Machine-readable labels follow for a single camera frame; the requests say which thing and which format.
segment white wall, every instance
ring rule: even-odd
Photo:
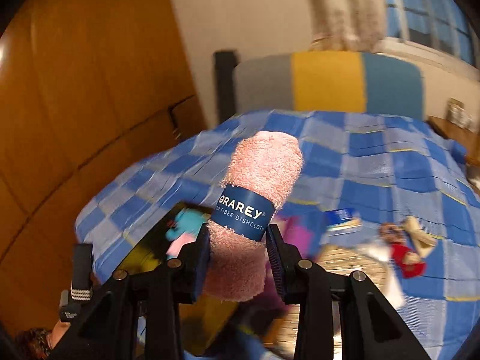
[[[172,0],[172,4],[210,127],[217,124],[213,52],[234,48],[242,60],[247,60],[305,50],[310,45],[308,0]],[[426,116],[444,117],[446,102],[454,97],[464,102],[467,112],[478,120],[478,71],[453,57],[429,50],[409,55],[404,48],[402,52],[387,51],[387,54],[410,61],[422,70]]]
[[[217,124],[213,52],[234,48],[242,60],[308,48],[307,0],[172,0],[208,125]]]

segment yellow stripe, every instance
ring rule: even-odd
[[[470,185],[468,184],[465,184],[462,180],[460,180],[459,178],[457,179],[457,181],[460,181],[465,187],[469,187]]]
[[[465,297],[445,297],[446,300],[450,300],[451,302],[476,302],[480,300],[480,296],[465,296]]]
[[[320,141],[315,140],[315,139],[313,139],[313,138],[304,138],[303,141],[304,141],[304,142],[315,143],[315,144],[317,144],[317,145],[324,146]],[[338,149],[346,149],[346,148],[334,148],[334,149],[329,148],[329,149],[330,149],[330,150],[333,150],[334,152],[340,153],[340,154],[345,154],[345,153],[347,153],[347,151],[340,151],[340,150],[338,150]]]
[[[122,237],[132,246],[135,246],[137,243],[125,232],[122,233]]]
[[[423,155],[423,153],[421,153],[420,151],[418,150],[415,150],[415,149],[393,149],[393,150],[389,150],[390,153],[395,153],[395,152],[417,152],[417,153],[420,153],[421,155]]]
[[[295,110],[366,111],[365,74],[359,52],[295,52],[291,66]]]
[[[362,181],[355,181],[357,184],[362,184],[362,185],[374,185],[376,187],[381,187],[381,188],[391,188],[393,184],[378,184],[378,183],[375,183],[375,179],[371,179],[371,180],[368,180],[368,179],[365,179],[365,180],[362,180]]]
[[[355,131],[355,130],[348,130],[350,134],[370,134],[372,132],[383,132],[385,130],[373,130],[373,131]]]
[[[435,235],[435,234],[430,234],[427,233],[430,237],[435,238],[435,239],[446,239],[443,235]]]
[[[303,206],[316,206],[318,202],[313,202],[311,200],[300,200],[300,199],[288,199],[290,203],[301,204]]]
[[[443,193],[444,195],[448,196],[449,198],[455,200],[456,202],[459,202],[460,204],[463,204],[464,206],[466,205],[464,202],[462,202],[461,200],[458,200],[457,198],[454,198],[452,195],[449,195],[448,193],[444,192],[444,191],[440,191],[441,193]]]
[[[255,335],[255,332],[254,332],[251,328],[249,328],[248,326],[239,325],[239,326],[238,326],[238,329],[239,329],[241,332],[245,333],[245,334]]]

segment pink fabric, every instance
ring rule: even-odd
[[[183,233],[170,244],[169,250],[167,250],[166,253],[169,256],[178,257],[182,246],[191,242],[195,242],[195,237],[189,233]]]
[[[260,131],[241,141],[221,185],[251,190],[282,207],[302,168],[302,153],[295,137]],[[243,302],[263,291],[265,245],[209,220],[211,260],[205,292],[224,300]]]
[[[313,237],[314,234],[303,227],[297,217],[289,218],[283,240],[287,244],[295,245],[303,258],[308,258],[308,251]]]

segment bed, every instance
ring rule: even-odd
[[[311,228],[322,211],[354,207],[362,218],[355,243],[413,215],[438,239],[423,276],[397,272],[405,296],[398,312],[432,359],[451,359],[480,314],[480,200],[465,179],[461,148],[409,117],[248,112],[133,164],[75,224],[78,240],[93,244],[99,280],[179,201],[214,207],[236,144],[261,130],[294,135],[304,156],[280,214]]]

